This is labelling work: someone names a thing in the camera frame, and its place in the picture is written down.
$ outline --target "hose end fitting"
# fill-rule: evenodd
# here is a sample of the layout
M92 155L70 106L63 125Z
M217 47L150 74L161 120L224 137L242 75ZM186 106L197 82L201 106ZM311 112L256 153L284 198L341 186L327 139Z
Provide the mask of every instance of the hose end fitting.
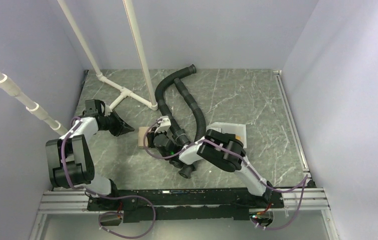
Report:
M192 65L188 66L187 68L189 69L190 74L195 74L196 73L196 67L195 67L195 65L192 64Z

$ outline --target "floor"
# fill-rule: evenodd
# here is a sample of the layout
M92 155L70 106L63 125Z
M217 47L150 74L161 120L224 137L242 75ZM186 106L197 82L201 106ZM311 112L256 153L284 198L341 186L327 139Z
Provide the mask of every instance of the floor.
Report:
M175 69L150 70L154 88ZM110 80L149 99L143 74L139 69L104 70ZM246 124L247 156L258 172L274 186L289 187L303 179L302 164L296 151L281 93L270 69L198 69L183 79L204 112L207 124L225 122ZM84 101L100 99L110 104L118 90L97 80L90 71L78 103L76 115L84 110ZM196 123L190 108L174 86L167 89L165 100L181 128L192 140ZM118 115L135 132L114 137L100 131L89 142L95 171L112 179L118 189L201 189L244 187L234 175L201 161L191 179L178 175L167 161L148 156L138 148L137 129L150 126L161 116L132 98L116 108Z

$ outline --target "white wall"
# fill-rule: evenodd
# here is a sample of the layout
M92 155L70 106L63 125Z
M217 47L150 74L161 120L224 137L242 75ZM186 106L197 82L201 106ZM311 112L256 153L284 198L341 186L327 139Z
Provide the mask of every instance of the white wall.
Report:
M0 71L69 127L83 67L47 1L0 0ZM0 89L0 240L30 236L57 136Z
M320 0L283 80L342 239L378 239L378 0Z
M49 0L85 68L91 65ZM282 69L318 0L135 0L151 69ZM66 0L101 68L139 69L121 0Z

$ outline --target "white robotic arm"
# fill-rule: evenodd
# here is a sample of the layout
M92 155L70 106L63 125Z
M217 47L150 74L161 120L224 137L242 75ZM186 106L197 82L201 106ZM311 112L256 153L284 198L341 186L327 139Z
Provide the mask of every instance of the white robotic arm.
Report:
M201 140L198 141L199 142L198 144L190 146L184 152L182 152L179 156L179 160L184 162L187 165L190 165L201 159L205 159L209 161L208 159L203 158L200 155L198 155L198 152L200 151L200 148L202 147L202 145L208 144L206 142L203 142L204 139L205 138L203 137ZM233 173L246 185L249 193L255 196L263 196L266 191L266 187L263 184L261 184L261 182L263 182L264 184L267 184L266 179L261 177L261 175L255 170L255 168L249 162L247 156L244 156L243 159L245 161L240 164L240 169L237 169L238 167L236 167Z
M46 143L50 181L54 187L87 188L92 192L109 195L115 188L114 183L95 174L94 164L87 142L97 131L108 130L119 136L134 131L109 106L96 99L86 101L86 110L74 126L59 139ZM63 159L67 166L64 170Z

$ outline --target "purple cable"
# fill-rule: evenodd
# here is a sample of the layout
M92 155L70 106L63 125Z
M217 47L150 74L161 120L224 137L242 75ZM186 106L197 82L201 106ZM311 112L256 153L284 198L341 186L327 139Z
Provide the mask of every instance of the purple cable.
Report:
M69 175L69 171L68 171L68 166L67 166L67 163L66 163L66 157L65 157L65 144L66 144L66 141L68 140L68 138L72 135L73 132L75 132L81 125L81 121L79 121L76 125L74 125L72 128L71 128L71 131L69 131L64 139L62 140L62 144L61 144L61 162L62 162L62 166L64 167L64 173L65 173L65 178L67 179L67 183L68 185L71 187L71 189L73 190L80 190L80 189L83 189L84 187L75 187L74 184L72 183L71 181L71 177ZM90 190L90 189L86 189L86 192L89 193L89 194L92 194L92 195L97 195L103 199L109 199L109 200L121 200L121 199L129 199L129 198L139 198L139 199L142 199L144 201L146 201L150 207L152 208L153 210L153 220L152 220L152 223L150 225L150 227L147 229L146 232L144 232L143 234L141 235L138 235L138 236L124 236L124 235L121 235L119 233L116 233L114 231L111 231L109 229L107 229L106 227L102 226L101 224L101 219L102 217L104 217L105 215L109 215L107 213L111 213L111 212L106 212L102 215L99 216L99 226L101 227L101 229L107 231L108 233L111 233L115 236L118 236L118 237L121 237L121 238L124 238L124 239L138 239L138 238L141 238L143 237L144 235L148 234L150 232L150 230L152 230L153 228L153 225L155 223L155 220L156 220L156 211L155 211L155 207L153 206L152 202L150 202L149 200L147 200L145 197L142 197L142 196L138 196L138 195L128 195L128 196L120 196L120 197L110 197L110 196L106 196L106 195L102 195L102 194L97 194L96 192Z
M74 125L74 122L75 122L76 120L81 120L81 117L79 117L79 116L75 116L75 117L73 117L73 118L71 119L71 126Z
M64 139L62 140L62 144L61 144L61 162L62 162L62 166L64 167L65 178L67 179L68 185L73 190L80 190L80 189L82 189L82 187L75 187L72 184L71 177L70 177L69 172L68 172L66 157L65 157L65 144L66 144L68 138L72 135L72 133L74 133L80 127L80 125L81 125L81 121L79 121L77 124L75 124L71 128L71 130L65 135Z
M293 214L292 218L284 225L282 226L278 226L278 227L266 227L264 228L264 230L270 230L270 231L273 231L273 230L280 230L280 229L283 229L287 226L289 226L293 220L295 220L295 218L298 216L298 213L299 213L299 209L301 208L301 202L302 202L302 197L304 196L304 190L305 190L305 183L306 183L306 179L307 179L307 176L305 176L304 180L302 181L302 190L301 190L301 196L299 198L299 203L298 203L298 207L296 208L296 211L295 213Z

